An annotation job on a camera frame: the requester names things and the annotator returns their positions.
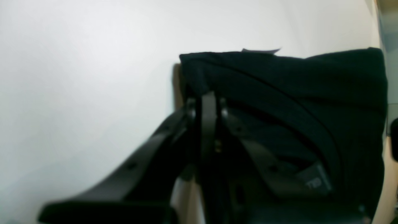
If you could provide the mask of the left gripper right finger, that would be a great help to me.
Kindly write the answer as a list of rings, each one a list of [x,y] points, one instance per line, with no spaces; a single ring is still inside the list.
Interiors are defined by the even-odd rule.
[[[223,125],[240,142],[261,180],[275,197],[315,199],[333,191],[321,162],[317,161],[297,174],[290,172],[269,149],[256,142],[243,123],[228,111],[226,99],[219,99],[218,104]]]

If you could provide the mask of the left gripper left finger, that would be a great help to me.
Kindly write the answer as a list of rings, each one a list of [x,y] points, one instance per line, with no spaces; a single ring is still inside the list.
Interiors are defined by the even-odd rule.
[[[176,178],[188,164],[182,143],[196,113],[197,104],[186,103],[108,177],[75,197],[46,204],[38,221],[178,223],[170,199]]]

